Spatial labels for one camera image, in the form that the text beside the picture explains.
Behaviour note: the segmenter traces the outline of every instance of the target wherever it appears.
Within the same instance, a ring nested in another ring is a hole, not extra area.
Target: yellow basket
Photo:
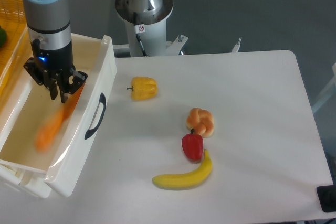
[[[24,48],[21,48],[23,40],[29,40],[22,0],[0,0],[0,26],[7,32],[7,41],[0,48],[1,97],[15,68],[23,67],[18,66],[18,62],[22,52],[30,46],[25,43]]]
[[[15,86],[23,65],[31,56],[22,0],[0,0],[0,26],[7,41],[0,48],[0,112]]]

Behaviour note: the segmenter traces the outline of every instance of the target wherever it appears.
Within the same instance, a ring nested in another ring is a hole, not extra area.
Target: gray floor
[[[74,33],[126,44],[114,0],[71,0]],[[336,62],[336,0],[174,0],[167,39],[189,37],[189,54],[287,49],[298,59],[308,98],[332,78]],[[336,157],[336,95],[315,116],[328,160]]]

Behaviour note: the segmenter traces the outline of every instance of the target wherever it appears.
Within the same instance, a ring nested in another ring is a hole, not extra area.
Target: robotic arm
[[[118,0],[118,13],[132,25],[136,26],[142,19],[146,20],[146,25],[151,25],[167,16],[162,3],[163,0]],[[27,60],[24,68],[37,84],[49,90],[53,100],[58,94],[58,86],[64,103],[66,94],[74,94],[88,77],[86,73],[76,71],[72,60],[69,0],[23,0],[23,4],[33,50],[33,57]],[[143,44],[136,31],[134,39],[142,50]]]

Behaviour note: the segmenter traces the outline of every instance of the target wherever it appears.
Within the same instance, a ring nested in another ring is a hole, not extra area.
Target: warning sticker
[[[146,31],[145,24],[136,25],[134,26],[134,29],[136,34],[144,33]]]

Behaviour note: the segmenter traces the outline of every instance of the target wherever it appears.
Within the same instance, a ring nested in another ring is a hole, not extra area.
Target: toy food
[[[191,129],[190,134],[186,134],[182,138],[182,149],[187,158],[197,161],[202,158],[203,138],[194,132],[195,130]]]
[[[4,43],[6,42],[6,40],[7,40],[7,33],[0,26],[0,47],[2,47],[4,45]]]
[[[134,77],[131,81],[132,99],[136,101],[146,100],[156,96],[157,83],[150,77]]]
[[[62,107],[40,127],[35,138],[36,150],[45,152],[50,149],[63,122],[68,119],[75,110],[83,87],[84,85],[82,85],[75,94],[71,95],[66,103],[62,103]]]
[[[189,130],[194,129],[196,134],[202,137],[210,137],[214,132],[214,118],[207,110],[193,108],[189,112],[186,120],[186,126]]]
[[[209,151],[204,150],[204,159],[194,171],[184,174],[163,174],[152,178],[155,185],[167,189],[187,189],[203,182],[211,173],[212,161]]]

